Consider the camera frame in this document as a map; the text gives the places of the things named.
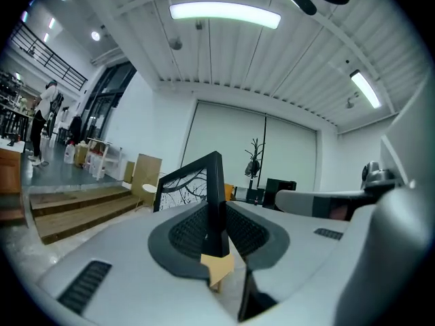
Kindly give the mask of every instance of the person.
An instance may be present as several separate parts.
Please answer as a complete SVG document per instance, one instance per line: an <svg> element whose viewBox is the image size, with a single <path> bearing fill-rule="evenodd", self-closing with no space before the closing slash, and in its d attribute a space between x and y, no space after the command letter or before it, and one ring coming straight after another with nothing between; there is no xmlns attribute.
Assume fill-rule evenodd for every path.
<svg viewBox="0 0 435 326"><path fill-rule="evenodd" d="M33 166L39 166L42 163L40 149L41 132L50 114L51 102L56 98L57 94L57 81L52 80L47 84L46 90L33 103L33 106L36 106L30 135L30 140L33 144L33 156L29 156Z"/></svg>

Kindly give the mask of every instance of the cardboard box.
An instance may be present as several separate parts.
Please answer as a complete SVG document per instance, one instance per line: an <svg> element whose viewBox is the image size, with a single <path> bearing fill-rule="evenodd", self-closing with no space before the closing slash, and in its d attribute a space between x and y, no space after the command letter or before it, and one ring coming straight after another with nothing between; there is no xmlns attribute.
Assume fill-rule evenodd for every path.
<svg viewBox="0 0 435 326"><path fill-rule="evenodd" d="M81 168L86 159L86 154L88 153L87 146L75 146L74 164L76 167Z"/></svg>

